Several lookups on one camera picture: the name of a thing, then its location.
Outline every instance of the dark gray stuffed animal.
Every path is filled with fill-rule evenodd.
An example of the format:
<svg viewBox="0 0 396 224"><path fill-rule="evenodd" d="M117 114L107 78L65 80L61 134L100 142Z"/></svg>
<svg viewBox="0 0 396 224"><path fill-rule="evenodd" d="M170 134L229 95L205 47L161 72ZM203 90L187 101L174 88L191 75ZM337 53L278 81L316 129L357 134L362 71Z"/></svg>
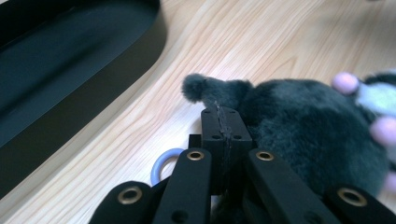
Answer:
<svg viewBox="0 0 396 224"><path fill-rule="evenodd" d="M314 80L222 81L193 74L182 92L191 102L237 110L259 147L274 151L315 193L349 184L376 196L389 171L386 150L370 133L370 113Z"/></svg>

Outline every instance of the fuzzy fur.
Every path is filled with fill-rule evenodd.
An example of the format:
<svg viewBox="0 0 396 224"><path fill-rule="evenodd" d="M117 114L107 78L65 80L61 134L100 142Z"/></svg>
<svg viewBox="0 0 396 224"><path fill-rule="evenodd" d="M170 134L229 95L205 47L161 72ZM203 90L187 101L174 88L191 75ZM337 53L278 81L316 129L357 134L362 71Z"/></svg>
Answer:
<svg viewBox="0 0 396 224"><path fill-rule="evenodd" d="M367 77L356 95L356 104L364 106L375 116L396 117L396 69ZM396 146L389 146L387 150L391 170L395 172Z"/></svg>
<svg viewBox="0 0 396 224"><path fill-rule="evenodd" d="M279 154L319 195L344 183L375 196L384 183L387 152L370 136L371 120L354 99L329 86L283 79L253 87L194 74L182 92L193 103L237 110L258 147Z"/></svg>

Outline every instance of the screw hole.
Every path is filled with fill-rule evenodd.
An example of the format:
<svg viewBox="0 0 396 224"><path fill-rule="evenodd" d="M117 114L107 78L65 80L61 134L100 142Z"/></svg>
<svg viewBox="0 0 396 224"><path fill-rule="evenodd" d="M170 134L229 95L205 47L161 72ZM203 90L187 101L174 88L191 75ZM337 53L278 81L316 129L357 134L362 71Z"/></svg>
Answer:
<svg viewBox="0 0 396 224"><path fill-rule="evenodd" d="M189 219L186 211L177 210L172 214L172 220L176 223L185 223Z"/></svg>
<svg viewBox="0 0 396 224"><path fill-rule="evenodd" d="M134 186L121 191L118 199L122 204L132 204L138 202L142 195L142 190L139 187Z"/></svg>
<svg viewBox="0 0 396 224"><path fill-rule="evenodd" d="M201 159L204 158L204 153L200 151L192 151L189 154L187 154L187 158L189 158L191 161L200 161Z"/></svg>
<svg viewBox="0 0 396 224"><path fill-rule="evenodd" d="M314 213L314 212L305 212L304 213L304 219L309 223L309 224L321 224L323 222L323 218L321 218L320 215Z"/></svg>
<svg viewBox="0 0 396 224"><path fill-rule="evenodd" d="M273 154L266 151L259 151L258 153L256 153L256 157L262 161L271 161L274 159Z"/></svg>
<svg viewBox="0 0 396 224"><path fill-rule="evenodd" d="M341 188L337 191L338 196L346 203L353 206L363 207L367 200L354 189Z"/></svg>

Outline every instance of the pink paw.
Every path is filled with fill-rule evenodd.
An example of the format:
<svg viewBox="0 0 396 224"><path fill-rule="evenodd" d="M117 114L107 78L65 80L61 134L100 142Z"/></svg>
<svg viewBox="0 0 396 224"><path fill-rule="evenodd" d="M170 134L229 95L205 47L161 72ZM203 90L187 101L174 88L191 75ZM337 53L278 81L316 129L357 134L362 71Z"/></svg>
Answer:
<svg viewBox="0 0 396 224"><path fill-rule="evenodd" d="M342 94L351 94L358 89L359 80L350 73L339 73L332 79L332 87Z"/></svg>
<svg viewBox="0 0 396 224"><path fill-rule="evenodd" d="M396 173L389 172L385 181L384 190L396 193Z"/></svg>
<svg viewBox="0 0 396 224"><path fill-rule="evenodd" d="M374 140L384 147L396 146L396 118L381 117L370 127Z"/></svg>

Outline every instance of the plush toy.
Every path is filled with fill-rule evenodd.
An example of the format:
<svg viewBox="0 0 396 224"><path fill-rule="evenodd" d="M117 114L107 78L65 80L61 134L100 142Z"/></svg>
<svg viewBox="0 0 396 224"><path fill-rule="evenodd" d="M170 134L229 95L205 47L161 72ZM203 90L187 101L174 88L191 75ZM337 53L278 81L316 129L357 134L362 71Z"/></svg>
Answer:
<svg viewBox="0 0 396 224"><path fill-rule="evenodd" d="M385 189L396 192L396 70L374 74L364 81L350 73L340 73L332 80L332 87L354 97L357 105L375 114L370 134L388 150L392 171Z"/></svg>
<svg viewBox="0 0 396 224"><path fill-rule="evenodd" d="M282 79L253 87L246 80L193 74L182 92L193 103L237 110L258 147L281 156L316 194L344 183L375 196L389 172L387 151L371 136L377 111L357 101L363 84L352 75L336 77L333 85L336 90L314 80Z"/></svg>

